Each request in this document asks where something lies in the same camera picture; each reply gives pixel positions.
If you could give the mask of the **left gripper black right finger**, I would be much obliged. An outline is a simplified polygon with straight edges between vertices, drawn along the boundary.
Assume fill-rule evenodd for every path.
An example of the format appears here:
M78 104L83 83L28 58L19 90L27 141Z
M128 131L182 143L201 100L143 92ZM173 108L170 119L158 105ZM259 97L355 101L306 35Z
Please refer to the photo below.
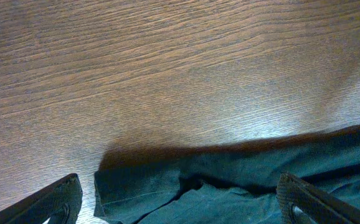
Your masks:
M360 209L287 172L278 181L277 200L286 224L360 224Z

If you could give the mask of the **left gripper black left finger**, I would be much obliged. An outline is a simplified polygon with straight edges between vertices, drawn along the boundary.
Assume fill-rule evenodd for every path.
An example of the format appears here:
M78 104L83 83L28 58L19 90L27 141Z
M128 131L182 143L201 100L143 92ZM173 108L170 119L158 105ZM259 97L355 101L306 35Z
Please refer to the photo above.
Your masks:
M82 196L78 175L66 175L1 210L0 224L75 223L82 206Z

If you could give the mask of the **black Nike t-shirt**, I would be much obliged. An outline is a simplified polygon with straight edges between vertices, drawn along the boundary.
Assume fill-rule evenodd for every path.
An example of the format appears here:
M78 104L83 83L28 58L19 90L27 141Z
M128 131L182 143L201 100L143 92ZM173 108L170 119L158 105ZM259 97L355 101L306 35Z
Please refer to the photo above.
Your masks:
M94 175L94 215L108 223L280 223L284 172L360 209L360 126L137 162L107 154Z

